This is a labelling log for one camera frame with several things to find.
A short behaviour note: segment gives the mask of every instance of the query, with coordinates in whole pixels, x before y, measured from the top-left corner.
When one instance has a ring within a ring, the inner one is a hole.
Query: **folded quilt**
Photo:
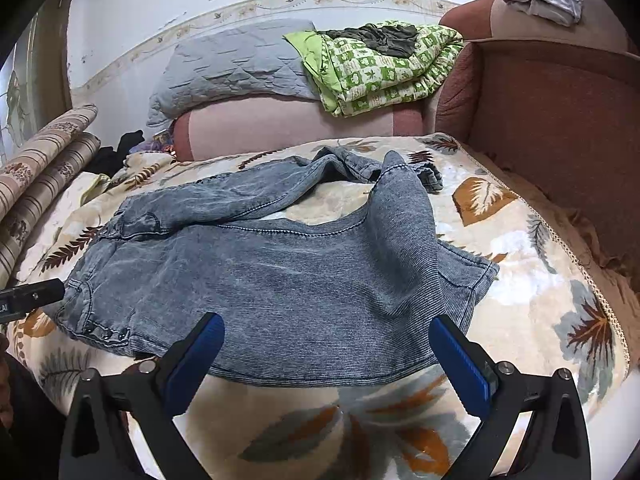
[[[388,20],[379,27],[411,24]],[[415,52],[406,59],[384,56],[353,38],[332,39],[303,31],[285,34],[320,89],[324,109],[354,116],[374,108],[433,94],[453,69],[462,36],[442,25],[416,25]]]

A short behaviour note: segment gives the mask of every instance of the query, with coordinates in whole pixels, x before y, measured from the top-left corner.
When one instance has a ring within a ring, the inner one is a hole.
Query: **jeans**
[[[375,182],[336,221],[260,220],[319,182]],[[162,355],[205,312],[226,326],[210,373],[268,386],[382,384],[436,362],[430,320],[463,332],[498,266],[435,236],[433,164],[343,148],[125,200],[47,313],[117,354]]]

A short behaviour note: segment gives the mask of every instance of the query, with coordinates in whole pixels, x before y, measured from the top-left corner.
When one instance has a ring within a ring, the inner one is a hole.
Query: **leaf-patterned blanket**
[[[411,24],[388,20],[377,25]],[[285,38],[318,85],[324,109],[336,117],[353,116],[425,98],[449,75],[463,47],[460,33],[443,25],[415,28],[415,52],[406,59],[385,56],[353,38],[332,40],[307,31]]]
[[[203,162],[136,153],[110,190],[71,214],[29,281],[66,278],[127,196],[276,158],[309,158],[327,144],[380,161],[396,150],[406,160],[436,164],[445,186],[430,195],[437,235],[500,263],[497,280],[476,306],[469,339],[524,373],[568,368],[586,416],[593,415],[628,371],[625,339],[609,304],[615,298],[603,297],[558,234],[514,189],[443,134],[327,140]],[[332,221],[363,205],[370,188],[321,184],[279,214],[311,224]],[[82,370],[116,374],[134,362],[67,338],[39,310],[12,323],[8,336],[14,355],[63,411]],[[439,478],[478,425],[437,365],[371,387],[266,388],[207,376],[188,412],[175,422],[218,479]],[[496,472],[507,471],[526,423],[522,415]],[[158,475],[135,420],[129,431],[145,469]]]

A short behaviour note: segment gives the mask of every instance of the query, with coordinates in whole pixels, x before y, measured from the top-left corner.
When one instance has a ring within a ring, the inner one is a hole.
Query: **bed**
[[[468,337],[496,360],[523,372],[571,370],[587,420],[620,387],[632,365],[620,320],[637,307],[627,280],[593,263],[591,246],[570,216],[535,186],[446,134],[315,140],[273,153],[178,162],[135,153],[110,188],[73,211],[26,282],[64,279],[127,196],[242,171],[321,146],[343,146],[382,160],[395,150],[411,162],[433,161],[444,189],[430,195],[436,234],[500,265],[476,306]],[[308,224],[332,221],[363,205],[371,185],[321,184],[284,212]],[[36,255],[30,257],[33,265]],[[32,371],[63,412],[82,370],[120,373],[135,359],[71,340],[40,310],[11,323],[10,352]],[[145,470],[159,471],[135,420],[129,433]],[[478,420],[466,415],[439,366],[384,386],[265,388],[207,376],[188,412],[175,419],[214,478],[411,479],[442,476]],[[522,415],[496,473],[507,471],[526,428]]]

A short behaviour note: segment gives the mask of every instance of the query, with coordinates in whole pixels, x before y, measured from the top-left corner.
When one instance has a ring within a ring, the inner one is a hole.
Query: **wallpaper border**
[[[94,75],[87,83],[71,89],[73,102],[107,84],[126,72],[135,63],[149,58],[164,49],[175,46],[180,40],[212,32],[223,25],[242,23],[261,16],[275,16],[281,12],[323,8],[373,7],[375,9],[403,10],[404,12],[440,18],[457,4],[448,0],[245,0],[178,23],[135,46]]]

